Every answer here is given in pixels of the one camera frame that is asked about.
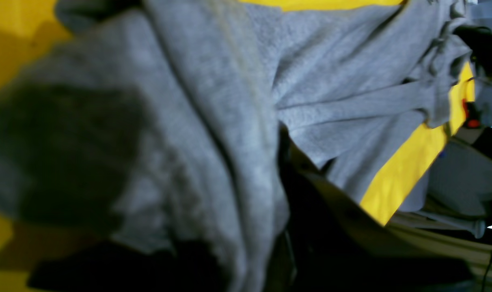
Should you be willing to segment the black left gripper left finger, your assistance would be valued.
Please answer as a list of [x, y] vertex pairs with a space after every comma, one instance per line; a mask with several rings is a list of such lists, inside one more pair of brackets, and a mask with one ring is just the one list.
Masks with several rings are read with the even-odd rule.
[[46, 292], [225, 292], [229, 279], [207, 245], [175, 242], [145, 254], [103, 241], [30, 272], [27, 286]]

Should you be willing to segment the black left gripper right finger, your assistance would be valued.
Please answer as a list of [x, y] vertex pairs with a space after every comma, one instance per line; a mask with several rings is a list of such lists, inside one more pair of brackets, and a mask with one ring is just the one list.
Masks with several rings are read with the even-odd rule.
[[279, 128], [290, 216], [268, 267], [268, 292], [470, 292], [464, 260], [400, 239], [327, 181]]

